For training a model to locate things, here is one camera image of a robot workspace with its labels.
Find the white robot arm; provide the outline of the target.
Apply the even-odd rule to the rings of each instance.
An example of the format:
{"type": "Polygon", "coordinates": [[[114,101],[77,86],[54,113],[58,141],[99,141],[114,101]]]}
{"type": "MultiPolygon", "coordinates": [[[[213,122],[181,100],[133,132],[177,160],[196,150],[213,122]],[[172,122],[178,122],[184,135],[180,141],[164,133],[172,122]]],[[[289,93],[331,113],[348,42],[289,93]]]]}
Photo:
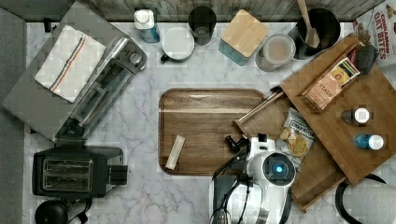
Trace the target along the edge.
{"type": "Polygon", "coordinates": [[[209,224],[286,224],[296,169],[265,134],[244,146],[212,175],[209,224]]]}

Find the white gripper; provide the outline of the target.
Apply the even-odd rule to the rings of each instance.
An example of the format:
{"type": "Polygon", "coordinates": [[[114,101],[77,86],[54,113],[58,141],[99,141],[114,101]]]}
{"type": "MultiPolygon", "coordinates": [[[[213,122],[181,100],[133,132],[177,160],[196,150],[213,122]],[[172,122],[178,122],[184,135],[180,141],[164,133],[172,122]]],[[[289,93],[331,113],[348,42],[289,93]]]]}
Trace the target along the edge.
{"type": "MultiPolygon", "coordinates": [[[[235,142],[233,138],[228,135],[225,137],[225,141],[229,145],[232,152],[237,153],[249,143],[248,139],[243,136],[240,140],[235,142]]],[[[247,156],[248,160],[251,160],[256,155],[264,152],[269,153],[276,150],[276,144],[273,139],[270,139],[266,134],[259,133],[257,136],[250,138],[249,153],[247,156]]]]}

